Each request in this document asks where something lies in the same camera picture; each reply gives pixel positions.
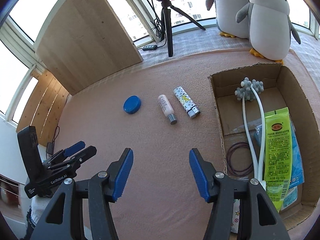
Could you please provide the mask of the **small penguin plush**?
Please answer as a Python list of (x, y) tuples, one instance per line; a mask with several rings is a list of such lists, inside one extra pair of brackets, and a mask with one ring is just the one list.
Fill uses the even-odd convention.
[(290, 20), (287, 0), (248, 0), (235, 16), (236, 23), (248, 20), (249, 53), (255, 57), (283, 63), (291, 38), (301, 44)]

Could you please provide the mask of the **black power strip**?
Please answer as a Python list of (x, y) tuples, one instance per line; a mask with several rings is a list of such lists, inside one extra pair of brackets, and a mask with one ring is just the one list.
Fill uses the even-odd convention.
[(158, 46), (156, 44), (153, 45), (146, 45), (142, 48), (142, 51), (154, 51), (157, 50)]

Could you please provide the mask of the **wooden headboard panel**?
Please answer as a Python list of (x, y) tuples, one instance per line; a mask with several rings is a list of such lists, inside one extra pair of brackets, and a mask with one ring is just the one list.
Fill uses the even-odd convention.
[(107, 0), (58, 0), (34, 48), (71, 95), (143, 61)]

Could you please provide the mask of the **white grey massager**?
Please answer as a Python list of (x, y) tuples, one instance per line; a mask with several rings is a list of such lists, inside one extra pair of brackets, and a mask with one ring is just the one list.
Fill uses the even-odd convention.
[[(256, 79), (250, 80), (245, 77), (234, 94), (236, 99), (242, 103), (242, 118), (244, 121), (244, 129), (249, 144), (249, 149), (253, 162), (254, 178), (259, 181), (263, 188), (266, 188), (266, 181), (263, 178), (264, 158), (265, 158), (265, 141), (266, 141), (266, 122), (263, 104), (260, 94), (264, 91), (264, 84)], [(261, 125), (259, 133), (260, 151), (258, 154), (252, 141), (253, 129)]]

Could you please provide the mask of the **slatted wooden panel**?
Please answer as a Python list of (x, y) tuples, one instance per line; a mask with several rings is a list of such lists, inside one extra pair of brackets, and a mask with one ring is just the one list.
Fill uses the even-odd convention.
[(38, 83), (27, 101), (16, 131), (34, 126), (39, 144), (46, 146), (54, 139), (69, 93), (48, 70), (42, 74), (33, 70), (31, 76), (37, 79)]

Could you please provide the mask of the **green yellow cream tube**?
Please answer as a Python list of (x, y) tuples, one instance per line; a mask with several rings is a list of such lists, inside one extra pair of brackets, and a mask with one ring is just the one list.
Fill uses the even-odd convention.
[(266, 192), (279, 211), (287, 195), (292, 172), (292, 135), (287, 107), (265, 113)]

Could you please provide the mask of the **white patterned lighter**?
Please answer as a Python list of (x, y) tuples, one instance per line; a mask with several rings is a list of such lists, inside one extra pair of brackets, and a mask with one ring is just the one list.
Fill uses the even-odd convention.
[(176, 87), (173, 92), (191, 119), (197, 117), (200, 114), (200, 110), (197, 105), (193, 102), (191, 97), (181, 86)]

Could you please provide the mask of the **cardboard box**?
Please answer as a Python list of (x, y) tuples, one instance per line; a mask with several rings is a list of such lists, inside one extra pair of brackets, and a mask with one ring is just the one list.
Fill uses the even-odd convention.
[(263, 179), (288, 230), (319, 200), (319, 91), (305, 67), (262, 63), (210, 76), (222, 148), (264, 147)]

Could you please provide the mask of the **pink lotion bottle grey cap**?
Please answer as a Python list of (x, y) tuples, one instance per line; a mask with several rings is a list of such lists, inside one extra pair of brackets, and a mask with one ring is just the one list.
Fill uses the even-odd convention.
[(173, 109), (171, 103), (169, 102), (168, 98), (166, 97), (166, 95), (164, 95), (164, 94), (160, 95), (157, 100), (158, 100), (159, 106), (162, 109), (163, 114), (170, 121), (170, 124), (171, 125), (176, 124), (177, 119), (175, 116), (174, 109)]

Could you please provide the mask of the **blue wet wipes pack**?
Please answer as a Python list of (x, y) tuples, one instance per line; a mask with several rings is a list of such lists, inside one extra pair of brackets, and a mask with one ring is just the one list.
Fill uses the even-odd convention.
[(304, 183), (303, 163), (292, 121), (290, 122), (290, 126), (292, 135), (292, 172), (289, 190), (279, 211), (289, 207), (298, 199), (298, 186)]

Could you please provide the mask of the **blue round lid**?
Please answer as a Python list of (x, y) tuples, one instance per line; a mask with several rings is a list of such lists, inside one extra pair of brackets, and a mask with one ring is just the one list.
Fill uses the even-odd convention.
[(127, 114), (134, 114), (140, 109), (141, 103), (142, 102), (138, 96), (132, 95), (129, 98), (127, 98), (126, 101), (124, 102), (123, 110)]

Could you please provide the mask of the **black power adapter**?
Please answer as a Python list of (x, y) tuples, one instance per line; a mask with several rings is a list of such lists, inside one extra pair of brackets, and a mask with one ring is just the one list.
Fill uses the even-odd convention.
[(47, 142), (46, 153), (48, 155), (53, 155), (54, 144), (52, 142)]

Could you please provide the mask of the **patterned tissue pack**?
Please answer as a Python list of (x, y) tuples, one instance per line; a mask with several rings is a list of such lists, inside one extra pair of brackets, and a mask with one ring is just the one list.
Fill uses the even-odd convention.
[(233, 202), (233, 215), (232, 215), (232, 223), (231, 223), (232, 233), (238, 233), (239, 218), (240, 218), (240, 200), (235, 199)]

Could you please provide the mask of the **large penguin plush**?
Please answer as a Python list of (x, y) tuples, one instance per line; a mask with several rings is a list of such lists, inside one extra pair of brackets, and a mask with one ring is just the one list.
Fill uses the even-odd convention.
[(247, 3), (248, 0), (206, 0), (207, 10), (215, 7), (217, 27), (221, 36), (248, 39), (248, 21), (237, 23), (235, 20), (236, 13)]

